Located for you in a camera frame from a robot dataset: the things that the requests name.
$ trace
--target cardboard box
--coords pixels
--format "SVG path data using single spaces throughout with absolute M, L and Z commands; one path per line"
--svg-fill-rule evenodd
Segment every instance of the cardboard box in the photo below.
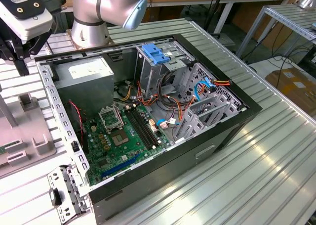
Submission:
M 266 80 L 276 87 L 279 70 L 271 72 Z M 316 83 L 296 68 L 281 72 L 277 89 L 310 116 L 316 115 Z

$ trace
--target blue pcie slot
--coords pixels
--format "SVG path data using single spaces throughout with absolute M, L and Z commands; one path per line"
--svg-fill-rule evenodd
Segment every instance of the blue pcie slot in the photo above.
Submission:
M 127 167 L 131 164 L 133 164 L 134 162 L 136 162 L 136 159 L 140 156 L 140 154 L 137 154 L 135 157 L 131 158 L 131 159 L 128 159 L 127 161 L 125 162 L 122 162 L 121 164 L 111 168 L 111 169 L 108 169 L 106 170 L 105 172 L 102 172 L 101 173 L 101 177 L 106 177 L 114 172 L 117 172 L 119 171 L 120 169 L 124 168 L 124 167 Z

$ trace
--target blue drive bay bracket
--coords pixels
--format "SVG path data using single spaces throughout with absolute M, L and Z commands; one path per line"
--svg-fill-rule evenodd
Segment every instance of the blue drive bay bracket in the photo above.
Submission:
M 154 64 L 166 63 L 170 58 L 165 56 L 160 48 L 154 44 L 142 45 L 143 51 L 151 58 Z

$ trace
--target metal workbench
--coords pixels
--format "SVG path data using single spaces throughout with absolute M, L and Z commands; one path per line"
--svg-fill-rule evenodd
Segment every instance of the metal workbench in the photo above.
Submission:
M 142 24 L 135 31 L 110 28 L 116 43 L 181 33 L 262 107 L 262 112 L 213 155 L 165 187 L 109 220 L 134 224 L 304 224 L 316 210 L 316 122 L 258 77 L 194 22 Z M 74 49 L 67 34 L 49 39 L 53 52 Z M 0 65 L 5 101 L 31 92 L 39 99 L 57 154 L 0 180 L 0 224 L 58 224 L 46 174 L 69 157 L 34 62 L 30 75 Z M 88 213 L 71 225 L 93 225 Z
M 278 21 L 293 30 L 298 36 L 302 36 L 308 41 L 316 43 L 316 31 L 312 29 L 312 24 L 316 22 L 316 10 L 306 11 L 296 4 L 264 6 L 241 43 L 236 53 L 238 57 L 244 52 L 266 14 L 272 17 L 272 20 L 263 31 L 258 42 L 268 34 L 271 27 Z M 294 45 L 291 45 L 286 52 L 289 52 L 293 46 Z

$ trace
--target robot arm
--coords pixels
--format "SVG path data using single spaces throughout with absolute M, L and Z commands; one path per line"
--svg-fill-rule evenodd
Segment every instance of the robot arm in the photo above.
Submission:
M 300 0 L 298 5 L 306 10 L 314 10 L 316 7 L 316 0 Z
M 133 30 L 142 21 L 147 0 L 73 0 L 73 41 L 82 47 L 108 44 L 109 32 L 105 22 Z
M 60 12 L 65 2 L 0 0 L 0 58 L 13 63 L 20 76 L 29 74 L 24 59 L 40 51 L 51 34 L 52 14 Z M 105 21 L 135 29 L 147 7 L 147 0 L 73 0 L 73 3 L 72 38 L 82 47 L 108 44 Z
M 0 0 L 0 58 L 29 74 L 24 62 L 37 54 L 51 34 L 52 14 L 66 0 Z

